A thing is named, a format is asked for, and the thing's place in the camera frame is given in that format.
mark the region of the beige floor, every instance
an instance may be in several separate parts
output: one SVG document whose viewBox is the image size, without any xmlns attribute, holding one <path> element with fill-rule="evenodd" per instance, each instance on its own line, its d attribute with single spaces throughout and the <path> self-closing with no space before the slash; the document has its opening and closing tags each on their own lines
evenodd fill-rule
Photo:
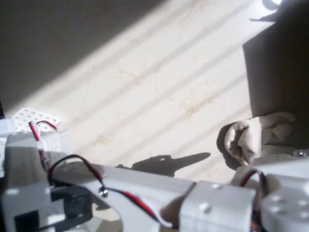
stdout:
<svg viewBox="0 0 309 232">
<path fill-rule="evenodd" d="M 61 116 L 76 153 L 94 163 L 146 160 L 139 170 L 228 182 L 234 170 L 217 148 L 218 133 L 252 116 L 243 44 L 271 25 L 250 19 L 274 11 L 261 0 L 148 2 L 76 4 L 67 12 L 42 5 L 40 14 L 17 8 L 11 61 L 21 65 L 10 73 L 21 87 L 13 91 L 10 80 L 0 87 L 5 113 L 31 106 Z M 52 24 L 48 15 L 58 10 L 65 16 Z M 181 165 L 157 157 L 198 153 Z"/>
</svg>

